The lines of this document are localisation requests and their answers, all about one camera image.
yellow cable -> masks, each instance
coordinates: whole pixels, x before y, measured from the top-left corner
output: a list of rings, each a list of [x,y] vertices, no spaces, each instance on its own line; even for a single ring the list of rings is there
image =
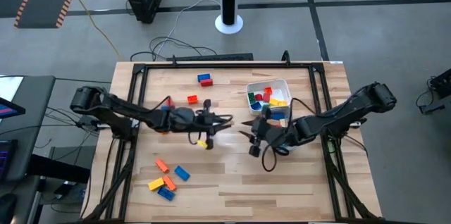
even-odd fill
[[[114,51],[116,52],[116,54],[118,55],[118,58],[120,61],[124,61],[124,58],[122,57],[122,55],[119,53],[119,51],[116,49],[116,47],[114,46],[114,44],[111,42],[111,40],[106,36],[106,34],[101,31],[101,29],[99,29],[99,27],[97,27],[96,23],[94,22],[94,19],[92,19],[91,14],[89,13],[89,11],[87,10],[86,6],[83,4],[82,0],[78,0],[80,2],[80,4],[82,4],[84,10],[86,11],[86,14],[89,16],[89,19],[91,20],[92,25],[96,28],[96,30],[98,30],[106,39],[106,41],[108,41],[108,43],[110,43],[111,47],[113,47]]]

blue lego brick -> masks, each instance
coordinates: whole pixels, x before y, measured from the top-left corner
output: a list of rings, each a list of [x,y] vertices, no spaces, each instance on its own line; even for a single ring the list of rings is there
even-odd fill
[[[197,76],[197,82],[200,82],[201,80],[208,80],[210,79],[210,74],[209,73],[205,73],[203,75],[198,75]]]
[[[274,119],[274,120],[285,119],[285,114],[284,113],[280,113],[280,112],[273,113],[271,115],[271,119]]]
[[[255,104],[251,104],[251,108],[255,111],[258,111],[261,108],[261,104],[256,102]]]
[[[158,194],[160,194],[160,196],[162,196],[163,198],[172,201],[174,199],[175,193],[170,191],[169,189],[166,189],[165,187],[160,187],[160,189],[158,189]]]
[[[177,174],[180,178],[182,178],[184,181],[188,180],[190,178],[190,174],[186,172],[182,167],[177,166],[174,170],[175,174]]]

computer screen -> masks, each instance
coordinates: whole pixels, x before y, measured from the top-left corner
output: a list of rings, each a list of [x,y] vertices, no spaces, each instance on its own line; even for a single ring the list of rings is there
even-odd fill
[[[25,109],[0,97],[0,119],[25,114]]]

wooden tabletop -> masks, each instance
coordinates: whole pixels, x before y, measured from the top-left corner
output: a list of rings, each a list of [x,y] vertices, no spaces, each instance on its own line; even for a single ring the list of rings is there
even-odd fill
[[[341,63],[324,63],[324,66],[331,101],[335,106],[350,95],[345,67]],[[127,98],[132,67],[133,63],[117,64],[111,93]],[[197,75],[201,73],[211,74],[214,79],[212,87],[199,85]],[[247,108],[246,85],[274,79],[285,79],[292,97],[302,99],[314,108],[309,74],[303,68],[150,70],[145,107],[154,107],[167,95],[172,96],[176,106],[188,106],[187,96],[196,94],[199,104],[190,107],[201,108],[203,100],[211,99],[213,112],[234,115],[234,126],[215,135],[215,146],[207,151],[199,145],[191,145],[186,134],[161,135],[142,125],[125,221],[334,220],[319,137],[312,143],[296,148],[289,156],[277,156],[276,169],[267,173],[261,167],[261,159],[247,153],[250,147],[248,139],[238,132],[250,132],[250,127],[240,123],[254,118]],[[319,77],[316,80],[321,91]],[[302,105],[295,104],[293,114],[299,117],[309,115],[310,112]],[[363,143],[358,130],[351,129],[350,136]],[[92,189],[85,216],[101,198],[110,143],[111,131],[101,132],[92,164]],[[115,142],[108,163],[105,191],[111,181],[117,146]],[[371,212],[380,216],[381,210],[365,152],[346,139],[342,141],[342,152],[350,187]],[[168,164],[169,175],[178,187],[173,201],[149,191],[147,186],[163,175],[155,165],[156,158]],[[268,166],[273,163],[272,154],[266,155],[266,162]],[[188,181],[182,181],[175,175],[173,171],[177,165],[191,174]],[[337,188],[342,215],[345,216],[342,191],[339,186]],[[122,187],[117,193],[113,216],[118,216],[121,192]]]

concrete floor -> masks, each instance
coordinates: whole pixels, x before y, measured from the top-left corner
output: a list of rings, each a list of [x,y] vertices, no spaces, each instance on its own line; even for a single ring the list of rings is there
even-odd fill
[[[88,9],[118,9],[125,0],[84,0]],[[162,6],[190,6],[198,0],[163,0]],[[306,2],[307,0],[238,0],[239,3]],[[358,1],[358,0],[315,0]],[[81,10],[73,0],[70,9]],[[389,115],[372,114],[362,128],[378,198],[384,217],[417,223],[449,223],[451,207],[451,133],[446,111],[423,116],[415,99],[426,80],[450,68],[451,4],[341,6],[318,8],[319,20],[332,61],[344,61],[352,89],[373,81],[386,83],[398,99]],[[284,50],[292,59],[321,60],[308,8],[246,9],[245,21],[233,36],[219,34],[214,20],[219,11],[184,13],[174,37],[207,46],[219,54],[254,53],[255,60],[279,60]],[[97,15],[105,31],[126,59],[147,50],[149,41],[166,36],[177,13],[158,13],[143,25],[127,14]],[[0,19],[0,73],[48,75],[111,80],[118,58],[86,16],[66,17],[57,30],[18,30],[12,18]],[[194,56],[166,45],[164,56]],[[146,55],[139,60],[149,60]],[[77,82],[57,82],[53,108],[68,108]],[[51,137],[50,146],[80,143],[77,129],[45,128],[37,145]],[[87,145],[95,145],[91,139]],[[74,220],[77,216],[44,208],[40,223]]]

